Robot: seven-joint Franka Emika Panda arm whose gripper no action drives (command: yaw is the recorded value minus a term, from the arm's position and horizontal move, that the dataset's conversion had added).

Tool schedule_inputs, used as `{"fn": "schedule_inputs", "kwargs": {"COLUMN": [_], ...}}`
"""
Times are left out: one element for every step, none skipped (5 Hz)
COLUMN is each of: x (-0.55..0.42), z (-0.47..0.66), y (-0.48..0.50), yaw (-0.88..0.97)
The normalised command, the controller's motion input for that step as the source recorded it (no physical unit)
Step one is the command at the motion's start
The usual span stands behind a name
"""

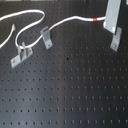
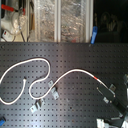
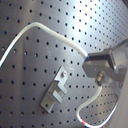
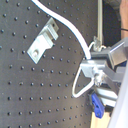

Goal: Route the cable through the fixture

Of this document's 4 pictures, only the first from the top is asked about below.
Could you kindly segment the grey metal gripper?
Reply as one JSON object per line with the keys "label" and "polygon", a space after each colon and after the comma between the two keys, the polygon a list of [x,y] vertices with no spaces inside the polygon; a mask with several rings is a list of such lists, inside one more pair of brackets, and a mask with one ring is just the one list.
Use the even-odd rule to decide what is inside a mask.
{"label": "grey metal gripper", "polygon": [[[120,5],[121,5],[121,0],[108,0],[105,21],[103,23],[103,26],[111,33],[114,33],[116,31]],[[118,51],[121,36],[122,36],[122,29],[118,27],[116,33],[113,35],[112,42],[110,45],[110,48],[113,49],[114,51]]]}

